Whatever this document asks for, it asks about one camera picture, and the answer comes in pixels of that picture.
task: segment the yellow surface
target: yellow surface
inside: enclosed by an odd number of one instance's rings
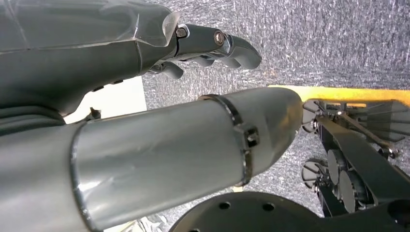
[[[305,87],[305,86],[276,86],[288,88],[299,94],[303,102],[310,99],[343,102],[375,102],[397,100],[410,107],[410,90],[390,89],[361,89],[361,88],[329,88],[329,87]]]

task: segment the black plastic bracket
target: black plastic bracket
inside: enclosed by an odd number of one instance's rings
[[[251,148],[259,144],[259,132],[256,126],[242,120],[238,110],[225,97],[217,94],[207,94],[200,96],[198,100],[212,100],[221,105],[232,120],[235,138],[241,150],[243,160],[243,177],[236,186],[241,187],[249,183],[252,178],[252,150]]]

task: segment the clear plastic cover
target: clear plastic cover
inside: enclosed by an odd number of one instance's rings
[[[0,0],[0,52],[126,40],[167,46],[178,20],[143,0]]]

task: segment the mounting hole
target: mounting hole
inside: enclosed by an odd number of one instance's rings
[[[229,202],[223,202],[219,204],[219,209],[229,209],[231,204]]]
[[[262,205],[262,209],[266,212],[270,212],[275,209],[275,207],[271,203],[265,203]]]

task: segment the screw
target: screw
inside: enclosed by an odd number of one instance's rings
[[[215,43],[219,46],[221,46],[223,42],[225,42],[225,36],[219,30],[215,32],[214,39],[215,39]]]
[[[311,120],[310,121],[310,127],[312,127],[312,129],[316,130],[319,127],[319,123],[316,120]]]
[[[178,38],[183,38],[183,37],[187,36],[187,31],[186,31],[185,29],[183,29],[183,28],[178,28],[178,29],[176,30],[176,36],[177,36]]]

